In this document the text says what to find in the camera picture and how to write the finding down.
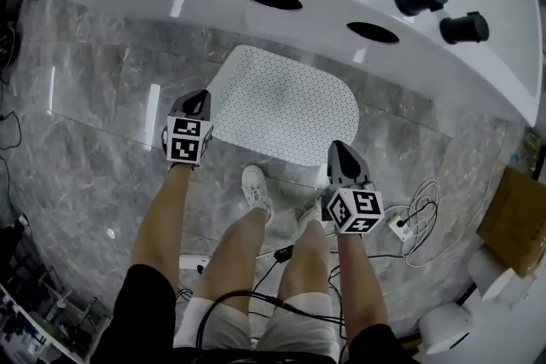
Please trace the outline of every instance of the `marble floor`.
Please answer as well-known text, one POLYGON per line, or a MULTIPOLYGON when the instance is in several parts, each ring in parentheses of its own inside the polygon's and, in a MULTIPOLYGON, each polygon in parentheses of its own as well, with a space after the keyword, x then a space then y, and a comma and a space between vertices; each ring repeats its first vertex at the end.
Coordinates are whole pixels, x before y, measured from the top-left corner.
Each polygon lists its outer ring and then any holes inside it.
MULTIPOLYGON (((182 93, 206 87, 241 43, 310 64, 351 87, 361 116, 353 147, 367 160, 386 204, 408 203, 422 182, 438 180, 438 224, 414 263, 459 236, 491 178, 485 207, 440 259, 420 269, 400 259, 372 261, 398 335, 413 332, 428 309, 457 299, 468 286, 466 264, 480 246, 474 230, 519 147, 523 126, 442 107, 320 55, 229 32, 113 17, 62 0, 25 0, 20 26, 20 56, 8 71, 1 108, 2 114, 17 113, 22 134, 19 147, 3 152, 11 197, 28 216, 44 261, 78 295, 98 296, 113 307, 131 243, 168 168, 158 134, 170 105, 182 93), (153 127, 146 125, 152 84, 160 86, 153 127)), ((13 118, 0 124, 0 138, 1 147, 17 141, 13 118)), ((224 230, 244 213, 240 175, 248 163, 269 175, 277 211, 258 260, 259 279, 274 262, 270 252, 293 242, 296 217, 324 187, 320 168, 214 141, 192 175, 181 253, 212 254, 224 230)), ((4 176, 0 189, 7 222, 4 176)), ((400 252, 383 224, 364 240, 369 254, 400 252)), ((331 261, 333 267, 336 255, 331 261)), ((260 291, 276 292, 282 270, 275 268, 260 291)), ((194 288, 197 280, 196 272, 181 273, 185 286, 194 288)), ((177 306, 178 315, 184 306, 177 306)), ((252 323, 259 335, 265 319, 252 316, 252 323)))

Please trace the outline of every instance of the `fiducial marker cube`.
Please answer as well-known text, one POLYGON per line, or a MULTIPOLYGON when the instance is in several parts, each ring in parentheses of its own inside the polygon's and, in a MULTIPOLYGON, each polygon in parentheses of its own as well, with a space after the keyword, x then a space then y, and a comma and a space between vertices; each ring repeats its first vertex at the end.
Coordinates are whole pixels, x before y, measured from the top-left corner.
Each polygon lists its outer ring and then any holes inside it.
POLYGON ((327 209, 342 234, 368 234, 385 216, 379 191, 339 188, 327 209))
POLYGON ((212 122, 167 117, 167 159, 198 165, 212 139, 212 122))

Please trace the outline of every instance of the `wire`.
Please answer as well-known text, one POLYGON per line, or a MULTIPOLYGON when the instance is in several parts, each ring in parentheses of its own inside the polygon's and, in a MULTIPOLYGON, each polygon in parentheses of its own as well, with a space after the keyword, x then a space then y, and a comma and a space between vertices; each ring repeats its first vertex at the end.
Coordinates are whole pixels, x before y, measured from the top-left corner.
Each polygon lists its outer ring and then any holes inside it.
POLYGON ((404 253, 404 245, 402 247, 402 257, 405 258, 408 265, 410 265, 410 263, 408 262, 407 258, 422 246, 434 229, 438 218, 440 199, 440 186, 436 179, 430 178, 424 181, 424 183, 418 187, 409 205, 391 205, 385 208, 385 213, 398 208, 403 208, 408 212, 408 216, 404 220, 404 224, 408 223, 409 230, 414 235, 413 245, 411 248, 404 253), (426 194, 429 188, 434 188, 433 194, 426 194), (434 210, 426 214, 425 210, 429 205, 434 205, 434 210))
POLYGON ((470 226, 472 225, 473 221, 476 219, 476 217, 478 216, 479 212, 481 211, 481 207, 484 205, 485 203, 485 200, 487 199, 487 196, 489 195, 489 188, 491 187, 491 179, 493 178, 493 173, 495 171, 495 167, 497 167, 497 164, 498 164, 498 161, 500 160, 501 158, 501 152, 502 152, 502 149, 504 147, 504 141, 506 140, 506 136, 504 137, 504 140, 502 141, 502 145, 501 145, 501 149, 497 155, 497 159, 495 159, 495 164, 493 164, 493 167, 491 169, 491 174, 489 176, 489 179, 487 180, 487 186, 485 188, 485 193, 484 193, 484 197, 482 198, 481 202, 479 202, 479 205, 478 205, 478 208, 476 208, 476 212, 474 213, 474 215, 472 216, 472 218, 470 219, 470 222, 467 223, 467 225, 464 227, 464 229, 462 230, 462 232, 459 234, 459 236, 449 245, 447 246, 445 249, 443 249, 438 255, 435 255, 434 257, 432 257, 431 259, 429 259, 428 261, 426 261, 425 263, 423 264, 412 264, 412 263, 409 263, 408 260, 406 259, 406 263, 408 263, 408 265, 410 267, 416 267, 416 268, 420 268, 420 267, 425 267, 426 265, 430 264, 432 261, 435 261, 436 259, 438 259, 439 257, 441 257, 442 255, 444 255, 449 249, 451 249, 451 247, 453 247, 454 245, 456 245, 462 238, 462 236, 468 231, 468 228, 470 228, 470 226))
POLYGON ((268 315, 260 314, 260 313, 257 313, 256 311, 248 311, 248 314, 259 315, 260 317, 264 317, 264 318, 266 318, 266 319, 269 319, 269 318, 270 318, 268 315))
POLYGON ((11 184, 11 178, 9 176, 9 167, 8 167, 8 163, 6 162, 6 160, 0 156, 0 159, 3 161, 3 164, 6 166, 6 174, 8 176, 8 203, 9 203, 9 209, 11 210, 11 213, 14 215, 14 217, 17 217, 17 211, 14 207, 14 205, 11 203, 11 196, 9 194, 9 188, 10 188, 10 184, 11 184))
POLYGON ((203 346, 203 334, 205 332, 205 325, 206 321, 208 320, 209 316, 211 315, 211 312, 224 300, 237 297, 237 296, 245 296, 250 298, 257 298, 258 300, 262 300, 264 302, 270 303, 272 305, 275 305, 278 308, 285 309, 286 311, 289 311, 291 313, 297 314, 297 315, 304 315, 306 317, 310 317, 315 320, 320 321, 327 321, 329 323, 334 323, 335 325, 341 324, 342 326, 345 325, 345 323, 338 319, 337 317, 330 317, 326 315, 313 315, 306 313, 300 309, 295 308, 294 306, 290 305, 289 303, 283 302, 279 298, 273 298, 272 296, 266 296, 265 294, 259 293, 259 292, 249 292, 245 290, 240 290, 236 292, 229 292, 227 294, 224 294, 222 297, 216 300, 211 307, 208 309, 208 311, 203 316, 201 323, 199 324, 199 328, 197 329, 197 335, 195 338, 195 348, 201 350, 203 346))
POLYGON ((6 120, 9 116, 14 116, 15 117, 15 120, 17 120, 17 129, 19 130, 19 141, 17 142, 17 144, 15 144, 14 146, 8 146, 8 147, 0 147, 0 150, 9 150, 9 149, 15 149, 16 147, 19 147, 20 146, 20 143, 21 141, 23 140, 23 136, 22 134, 20 133, 20 121, 19 121, 19 117, 17 117, 17 114, 15 114, 15 112, 11 112, 9 113, 8 115, 6 116, 0 116, 0 121, 4 121, 6 120))
MULTIPOLYGON (((339 274, 339 272, 337 274, 333 274, 335 269, 336 268, 333 268, 330 271, 330 274, 328 275, 328 284, 330 285, 330 288, 332 290, 334 290, 335 295, 337 296, 337 298, 338 298, 338 300, 340 302, 340 320, 343 320, 343 303, 341 302, 341 293, 337 289, 337 287, 332 283, 332 279, 339 274)), ((343 326, 342 325, 340 325, 340 338, 344 339, 345 341, 347 340, 347 338, 343 335, 343 326)))
MULTIPOLYGON (((340 252, 339 251, 330 251, 330 253, 340 253, 340 252)), ((385 255, 369 255, 368 256, 368 259, 372 259, 372 258, 404 258, 404 257, 402 255, 388 255, 388 254, 385 254, 385 255)))
POLYGON ((264 277, 258 281, 258 284, 256 284, 256 286, 255 286, 254 289, 253 289, 253 292, 256 291, 256 289, 259 287, 259 285, 260 285, 262 282, 264 282, 265 278, 267 278, 268 274, 271 273, 271 270, 272 270, 278 263, 279 263, 279 262, 275 260, 275 263, 270 267, 269 270, 267 270, 267 273, 264 275, 264 277))
POLYGON ((343 353, 345 352, 345 349, 347 348, 347 345, 348 345, 348 343, 345 341, 345 344, 343 344, 343 347, 341 348, 340 358, 339 358, 339 360, 338 360, 338 363, 339 363, 339 364, 343 364, 343 361, 342 361, 342 359, 343 359, 343 353))
POLYGON ((193 297, 193 295, 194 295, 194 292, 187 287, 178 288, 177 301, 178 301, 178 298, 183 298, 186 302, 189 302, 189 300, 193 297))

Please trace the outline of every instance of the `white cable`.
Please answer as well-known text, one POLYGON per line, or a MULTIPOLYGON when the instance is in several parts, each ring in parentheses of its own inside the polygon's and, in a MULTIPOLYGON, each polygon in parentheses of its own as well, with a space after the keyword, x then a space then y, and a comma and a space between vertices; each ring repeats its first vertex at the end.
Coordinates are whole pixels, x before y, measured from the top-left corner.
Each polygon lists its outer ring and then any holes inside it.
POLYGON ((474 213, 474 215, 472 216, 472 219, 470 220, 470 222, 467 223, 467 225, 464 227, 464 229, 462 230, 462 232, 459 234, 459 236, 455 239, 455 241, 453 241, 449 246, 447 246, 445 249, 443 249, 438 255, 435 255, 434 257, 432 257, 431 259, 429 259, 428 261, 426 261, 425 263, 423 264, 412 264, 408 261, 408 258, 405 258, 405 261, 406 263, 410 266, 410 267, 415 267, 415 268, 420 268, 420 267, 425 267, 426 265, 430 264, 432 261, 435 261, 437 260, 439 257, 441 257, 442 255, 444 255, 449 249, 451 249, 451 247, 453 247, 454 245, 456 245, 462 238, 462 236, 468 231, 468 228, 470 228, 470 226, 472 225, 473 221, 476 219, 476 217, 478 216, 479 212, 481 211, 481 207, 484 205, 485 203, 485 200, 487 199, 487 196, 489 195, 489 188, 491 186, 491 179, 493 178, 493 174, 495 172, 495 167, 497 167, 497 164, 498 164, 498 161, 499 159, 501 158, 501 152, 502 152, 502 148, 504 147, 504 140, 502 141, 502 145, 501 145, 501 150, 499 151, 498 155, 497 155, 497 159, 495 159, 495 164, 493 164, 493 168, 491 169, 491 174, 489 175, 489 179, 487 180, 487 187, 485 188, 485 194, 484 194, 484 197, 482 198, 481 202, 479 202, 479 205, 478 205, 478 208, 476 209, 476 212, 474 213))
POLYGON ((410 230, 413 232, 414 240, 411 249, 404 253, 404 247, 402 256, 408 262, 408 257, 422 244, 422 242, 428 238, 428 235, 432 232, 433 226, 436 223, 438 217, 438 208, 440 205, 440 186, 438 182, 431 178, 427 179, 422 183, 409 203, 409 205, 391 205, 385 209, 385 212, 388 212, 395 208, 404 208, 407 210, 407 217, 411 217, 408 222, 410 230), (431 196, 425 194, 429 188, 434 188, 434 194, 431 196), (427 205, 433 205, 435 207, 430 210, 427 208, 427 205))

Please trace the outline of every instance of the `power strip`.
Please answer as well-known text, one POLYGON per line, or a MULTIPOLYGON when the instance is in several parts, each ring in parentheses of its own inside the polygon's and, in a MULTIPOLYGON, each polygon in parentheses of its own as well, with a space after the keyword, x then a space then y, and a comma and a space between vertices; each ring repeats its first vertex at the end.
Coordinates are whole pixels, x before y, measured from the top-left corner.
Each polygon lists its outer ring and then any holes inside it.
POLYGON ((199 270, 203 269, 211 262, 211 257, 207 255, 180 255, 178 259, 178 268, 181 270, 199 270))
POLYGON ((404 223, 403 218, 400 214, 397 214, 394 219, 389 223, 389 228, 396 234, 402 242, 405 242, 407 239, 413 237, 413 231, 411 230, 408 223, 404 223))

